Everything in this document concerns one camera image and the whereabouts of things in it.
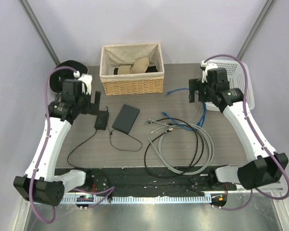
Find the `wicker basket with liner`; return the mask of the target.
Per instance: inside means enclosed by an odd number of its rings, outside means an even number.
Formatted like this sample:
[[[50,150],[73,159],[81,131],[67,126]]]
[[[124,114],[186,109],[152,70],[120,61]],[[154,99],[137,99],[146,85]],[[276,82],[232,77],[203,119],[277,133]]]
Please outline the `wicker basket with liner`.
[[[162,93],[164,75],[159,42],[102,47],[99,77],[107,96]]]

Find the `black network switch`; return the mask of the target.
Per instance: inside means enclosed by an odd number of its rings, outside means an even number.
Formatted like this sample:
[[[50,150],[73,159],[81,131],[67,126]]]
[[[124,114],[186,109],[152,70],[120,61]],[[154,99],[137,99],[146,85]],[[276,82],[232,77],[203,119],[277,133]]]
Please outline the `black network switch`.
[[[117,115],[112,128],[125,134],[129,134],[139,112],[140,109],[124,104]]]

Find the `white plastic perforated basket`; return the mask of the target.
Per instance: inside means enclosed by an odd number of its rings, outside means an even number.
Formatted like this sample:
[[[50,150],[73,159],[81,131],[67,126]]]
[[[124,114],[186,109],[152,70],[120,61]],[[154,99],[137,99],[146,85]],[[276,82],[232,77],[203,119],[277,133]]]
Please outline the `white plastic perforated basket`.
[[[218,67],[223,67],[227,71],[227,77],[230,84],[230,88],[239,88],[244,93],[245,90],[245,76],[244,71],[241,67],[241,65],[237,61],[231,61],[231,60],[218,60],[213,59],[209,60],[208,63],[215,63]],[[248,78],[248,92],[246,94],[247,97],[247,104],[249,105],[249,109],[252,110],[255,107],[255,100],[254,100],[254,94],[250,79],[250,73],[248,66],[243,63],[247,78]]]

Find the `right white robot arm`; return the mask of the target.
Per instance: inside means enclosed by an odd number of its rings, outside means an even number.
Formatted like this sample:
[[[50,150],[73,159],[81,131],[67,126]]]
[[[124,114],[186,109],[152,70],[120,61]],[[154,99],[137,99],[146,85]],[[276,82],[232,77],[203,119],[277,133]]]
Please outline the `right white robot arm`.
[[[226,182],[238,183],[245,189],[255,189],[276,183],[282,176],[289,159],[285,153],[277,153],[265,139],[255,123],[244,94],[239,88],[230,88],[227,70],[215,64],[202,69],[202,78],[189,80],[189,101],[195,101],[195,93],[202,103],[213,103],[228,119],[242,143],[248,163],[244,166],[224,166],[215,169],[208,177],[213,190],[221,189]]]

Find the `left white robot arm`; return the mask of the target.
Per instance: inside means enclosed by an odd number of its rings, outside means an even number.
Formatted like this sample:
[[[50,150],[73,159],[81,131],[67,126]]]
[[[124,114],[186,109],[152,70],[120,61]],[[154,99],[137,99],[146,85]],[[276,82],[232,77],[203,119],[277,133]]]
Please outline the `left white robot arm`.
[[[76,79],[63,81],[63,91],[59,101],[48,105],[44,131],[32,162],[23,176],[16,176],[13,186],[25,199],[35,203],[57,206],[65,193],[78,187],[88,192],[93,180],[82,170],[70,170],[57,176],[55,166],[63,141],[74,120],[80,114],[97,115],[101,93],[92,96],[92,76],[83,74]]]

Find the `black power adapter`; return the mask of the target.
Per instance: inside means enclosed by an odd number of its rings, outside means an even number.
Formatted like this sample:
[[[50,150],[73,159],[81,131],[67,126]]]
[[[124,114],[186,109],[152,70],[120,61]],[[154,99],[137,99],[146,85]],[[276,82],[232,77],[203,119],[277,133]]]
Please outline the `black power adapter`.
[[[96,117],[94,128],[96,130],[106,130],[109,119],[109,111],[99,111]]]

